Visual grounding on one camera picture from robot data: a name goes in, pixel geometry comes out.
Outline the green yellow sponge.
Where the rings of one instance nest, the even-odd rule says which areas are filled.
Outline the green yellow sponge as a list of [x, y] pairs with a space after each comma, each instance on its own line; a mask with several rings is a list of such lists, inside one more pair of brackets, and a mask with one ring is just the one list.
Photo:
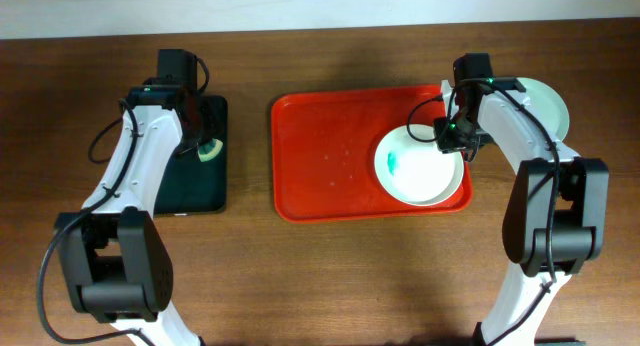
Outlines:
[[198, 159], [202, 162], [209, 162], [217, 157], [222, 151], [224, 143], [219, 139], [211, 139], [207, 143], [201, 144], [197, 148]]

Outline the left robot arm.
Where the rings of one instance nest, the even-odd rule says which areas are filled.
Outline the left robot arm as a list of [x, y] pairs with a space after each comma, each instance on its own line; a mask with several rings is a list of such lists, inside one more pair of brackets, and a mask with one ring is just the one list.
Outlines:
[[[136, 345], [201, 345], [172, 302], [173, 265], [154, 225], [156, 199], [170, 160], [186, 154], [209, 163], [226, 153], [218, 96], [205, 95], [204, 61], [183, 49], [162, 49], [156, 74], [119, 99], [121, 133], [106, 171], [76, 212], [59, 214], [36, 286], [44, 330], [67, 345], [126, 336]], [[70, 303], [109, 324], [110, 333], [65, 338], [46, 316], [44, 284], [57, 257]]]

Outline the mint green plate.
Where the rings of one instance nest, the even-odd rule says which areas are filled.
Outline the mint green plate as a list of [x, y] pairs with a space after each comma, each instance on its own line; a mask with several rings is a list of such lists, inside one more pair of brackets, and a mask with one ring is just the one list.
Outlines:
[[562, 97], [539, 80], [518, 77], [518, 81], [525, 88], [528, 98], [523, 104], [540, 123], [563, 141], [569, 131], [570, 116]]

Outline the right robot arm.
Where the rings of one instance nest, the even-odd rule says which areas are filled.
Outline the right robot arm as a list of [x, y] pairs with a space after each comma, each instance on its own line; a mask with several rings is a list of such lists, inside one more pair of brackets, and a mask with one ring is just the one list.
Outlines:
[[486, 53], [467, 53], [444, 82], [435, 122], [443, 153], [473, 159], [495, 144], [516, 179], [502, 224], [509, 259], [498, 298], [474, 345], [532, 345], [555, 296], [603, 248], [609, 169], [566, 146], [515, 77], [494, 75]]

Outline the white plate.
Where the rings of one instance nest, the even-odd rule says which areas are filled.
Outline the white plate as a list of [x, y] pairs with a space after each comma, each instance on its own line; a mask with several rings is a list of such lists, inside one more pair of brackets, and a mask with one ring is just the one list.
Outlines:
[[418, 207], [451, 198], [461, 186], [465, 170], [460, 153], [445, 154], [435, 142], [419, 142], [405, 126], [381, 139], [373, 166], [378, 182], [391, 197]]

